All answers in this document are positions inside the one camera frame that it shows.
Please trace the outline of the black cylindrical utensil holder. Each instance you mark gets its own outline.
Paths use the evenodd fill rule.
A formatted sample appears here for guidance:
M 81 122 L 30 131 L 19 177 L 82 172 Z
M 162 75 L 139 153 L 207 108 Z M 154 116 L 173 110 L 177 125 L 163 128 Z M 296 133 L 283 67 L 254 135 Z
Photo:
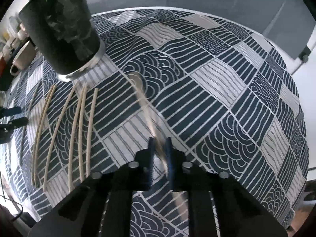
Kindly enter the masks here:
M 79 78 L 105 53 L 86 0 L 30 0 L 19 18 L 61 81 Z

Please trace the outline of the beige ceramic mug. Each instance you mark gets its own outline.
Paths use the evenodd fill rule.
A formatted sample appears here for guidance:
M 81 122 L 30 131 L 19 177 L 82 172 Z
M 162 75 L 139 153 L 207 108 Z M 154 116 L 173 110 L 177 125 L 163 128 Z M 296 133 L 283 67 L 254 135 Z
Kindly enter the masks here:
M 35 56 L 35 46 L 31 41 L 27 41 L 16 54 L 10 68 L 10 74 L 16 76 L 19 72 L 25 70 L 34 60 Z

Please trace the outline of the red kitchen object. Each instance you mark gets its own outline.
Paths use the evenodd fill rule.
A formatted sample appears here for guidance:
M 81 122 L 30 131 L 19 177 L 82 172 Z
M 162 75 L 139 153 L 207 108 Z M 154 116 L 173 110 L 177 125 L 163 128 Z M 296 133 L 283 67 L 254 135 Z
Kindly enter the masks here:
M 3 55 L 0 56 L 0 77 L 2 77 L 7 69 L 7 62 Z

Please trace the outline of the patterned navy white tablecloth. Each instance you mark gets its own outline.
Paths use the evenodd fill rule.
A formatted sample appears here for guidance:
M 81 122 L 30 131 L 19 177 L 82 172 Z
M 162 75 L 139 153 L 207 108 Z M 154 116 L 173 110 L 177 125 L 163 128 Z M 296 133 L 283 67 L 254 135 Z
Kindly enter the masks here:
M 174 147 L 204 170 L 226 171 L 284 227 L 302 197 L 309 150 L 299 94 L 286 64 L 264 37 L 221 18 L 138 9 L 92 18 L 105 43 L 96 66 L 61 82 L 44 57 L 8 90 L 29 118 L 1 145 L 1 173 L 35 219 L 80 182 L 78 130 L 87 84 L 83 138 L 96 100 L 90 167 L 109 173 L 147 146 L 150 130 L 128 76 L 142 76 L 152 114 Z

